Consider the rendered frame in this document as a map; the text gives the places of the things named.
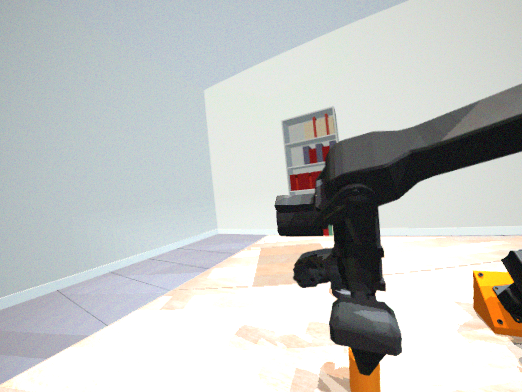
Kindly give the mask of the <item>dark grey round pedestal with short shaft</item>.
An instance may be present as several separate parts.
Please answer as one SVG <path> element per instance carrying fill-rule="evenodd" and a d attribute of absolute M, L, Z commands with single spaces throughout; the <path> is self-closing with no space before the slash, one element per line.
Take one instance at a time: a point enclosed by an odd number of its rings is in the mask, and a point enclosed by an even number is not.
<path fill-rule="evenodd" d="M 332 289 L 332 294 L 336 298 L 339 298 L 341 296 L 343 296 L 343 297 L 350 297 L 350 298 L 352 297 L 351 296 L 351 292 L 347 291 L 346 288 L 341 288 L 341 291 Z"/>

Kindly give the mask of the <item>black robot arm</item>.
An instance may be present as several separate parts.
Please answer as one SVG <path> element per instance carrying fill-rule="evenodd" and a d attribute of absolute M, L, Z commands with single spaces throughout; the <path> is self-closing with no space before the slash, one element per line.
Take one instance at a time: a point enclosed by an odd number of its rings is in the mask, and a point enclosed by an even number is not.
<path fill-rule="evenodd" d="M 339 141 L 325 157 L 315 193 L 276 197 L 277 232 L 281 237 L 323 237 L 323 230 L 333 225 L 335 238 L 376 240 L 379 206 L 399 200 L 433 176 L 518 152 L 522 83 L 420 125 Z M 510 250 L 501 262 L 514 282 L 492 289 L 512 319 L 522 323 L 522 249 Z M 304 252 L 294 266 L 292 279 L 299 287 L 330 282 L 330 289 L 341 291 L 333 247 Z"/>

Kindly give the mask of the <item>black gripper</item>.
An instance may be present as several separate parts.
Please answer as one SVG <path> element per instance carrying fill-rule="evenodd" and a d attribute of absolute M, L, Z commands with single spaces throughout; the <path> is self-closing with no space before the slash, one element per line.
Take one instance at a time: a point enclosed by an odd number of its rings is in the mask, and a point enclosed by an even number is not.
<path fill-rule="evenodd" d="M 345 241 L 334 237 L 342 287 L 350 297 L 331 305 L 329 328 L 334 344 L 350 347 L 359 374 L 369 376 L 386 356 L 402 353 L 402 332 L 393 309 L 377 301 L 387 290 L 383 277 L 381 237 L 372 241 Z"/>

